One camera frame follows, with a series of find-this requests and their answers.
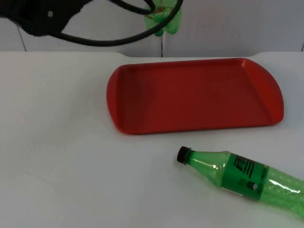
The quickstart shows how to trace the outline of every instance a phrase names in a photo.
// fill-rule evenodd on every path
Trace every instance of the plastic bottle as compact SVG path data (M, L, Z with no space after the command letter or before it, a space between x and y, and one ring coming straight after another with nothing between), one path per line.
M154 13L150 15L146 15L144 17L144 21L147 29L151 29L152 27L156 26L164 19L166 19L166 17L170 14L171 10L174 8L176 4L176 0L154 0L153 2L156 6L156 10L154 11ZM181 11L177 13L177 15L167 26L165 26L155 35L161 37L164 31L167 31L170 34L177 33L181 25L180 22L181 22Z
M181 147L177 161L188 164L217 187L284 208L304 219L304 181L267 165L224 152Z

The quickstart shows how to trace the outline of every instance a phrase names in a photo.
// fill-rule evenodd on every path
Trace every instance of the black bottle cap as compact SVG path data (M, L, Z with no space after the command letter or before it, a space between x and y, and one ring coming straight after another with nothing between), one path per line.
M177 155L177 161L185 165L187 163L189 152L190 152L190 148L182 146Z

